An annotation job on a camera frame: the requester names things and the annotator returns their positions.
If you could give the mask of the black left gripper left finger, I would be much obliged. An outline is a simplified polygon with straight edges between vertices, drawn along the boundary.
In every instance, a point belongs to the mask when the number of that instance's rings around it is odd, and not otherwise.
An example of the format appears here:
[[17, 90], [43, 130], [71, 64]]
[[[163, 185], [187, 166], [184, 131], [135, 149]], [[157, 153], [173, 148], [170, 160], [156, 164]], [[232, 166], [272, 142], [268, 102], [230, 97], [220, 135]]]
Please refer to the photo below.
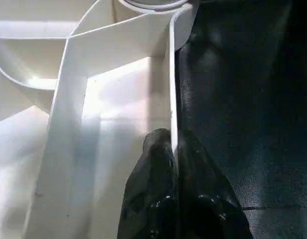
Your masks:
[[117, 237], [175, 239], [177, 197], [170, 131], [158, 128], [145, 136], [142, 154], [127, 179]]

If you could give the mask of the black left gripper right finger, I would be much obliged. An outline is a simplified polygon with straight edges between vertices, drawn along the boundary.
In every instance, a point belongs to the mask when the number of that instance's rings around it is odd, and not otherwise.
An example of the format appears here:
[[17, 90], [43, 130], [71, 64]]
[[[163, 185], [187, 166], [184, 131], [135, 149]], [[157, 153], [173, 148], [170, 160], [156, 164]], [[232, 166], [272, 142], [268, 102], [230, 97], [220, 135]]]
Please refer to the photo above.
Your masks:
[[178, 133], [177, 159], [179, 238], [253, 238], [228, 178], [193, 132]]

